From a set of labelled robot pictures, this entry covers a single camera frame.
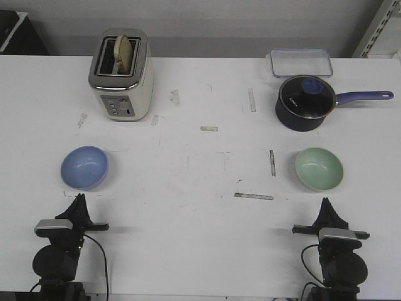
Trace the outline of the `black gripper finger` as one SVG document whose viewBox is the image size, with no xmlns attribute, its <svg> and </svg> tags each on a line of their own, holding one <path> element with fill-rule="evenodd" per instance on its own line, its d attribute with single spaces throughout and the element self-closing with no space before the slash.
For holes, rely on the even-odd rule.
<svg viewBox="0 0 401 301">
<path fill-rule="evenodd" d="M 338 213 L 334 210 L 330 200 L 326 198 L 326 212 L 328 216 L 328 226 L 330 228 L 348 228 L 348 223 L 340 218 Z"/>
<path fill-rule="evenodd" d="M 86 198 L 83 193 L 81 194 L 81 207 L 82 207 L 83 223 L 91 223 L 90 215 L 86 204 Z"/>
<path fill-rule="evenodd" d="M 326 203 L 328 201 L 328 198 L 323 198 L 320 206 L 320 211 L 318 213 L 318 216 L 314 222 L 314 226 L 324 226 L 328 222 L 328 218 L 326 216 Z"/>
<path fill-rule="evenodd" d="M 82 193 L 79 193 L 74 201 L 69 205 L 69 207 L 64 212 L 65 219 L 78 219 L 81 216 L 81 201 Z"/>
</svg>

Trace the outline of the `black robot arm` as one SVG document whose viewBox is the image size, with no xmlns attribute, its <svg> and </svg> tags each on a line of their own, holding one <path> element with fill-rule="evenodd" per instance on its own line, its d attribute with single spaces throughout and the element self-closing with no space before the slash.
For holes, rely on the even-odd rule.
<svg viewBox="0 0 401 301">
<path fill-rule="evenodd" d="M 292 233 L 315 235 L 317 244 L 303 248 L 300 257 L 306 271 L 316 280 L 301 300 L 356 300 L 359 284 L 368 277 L 368 268 L 356 249 L 362 247 L 362 240 L 370 237 L 366 231 L 354 231 L 340 218 L 328 198 L 323 198 L 315 222 L 310 226 L 294 225 Z M 306 250 L 316 247 L 322 279 L 318 279 L 307 267 L 304 259 Z"/>
<path fill-rule="evenodd" d="M 88 238 L 102 252 L 104 259 L 106 299 L 110 296 L 107 256 L 101 244 L 88 231 L 106 231 L 108 223 L 94 223 L 90 219 L 85 195 L 79 193 L 63 213 L 53 219 L 42 219 L 34 227 L 40 238 L 49 239 L 33 258 L 33 271 L 40 277 L 28 292 L 26 300 L 91 300 L 81 282 L 76 282 L 76 271 L 81 249 Z"/>
</svg>

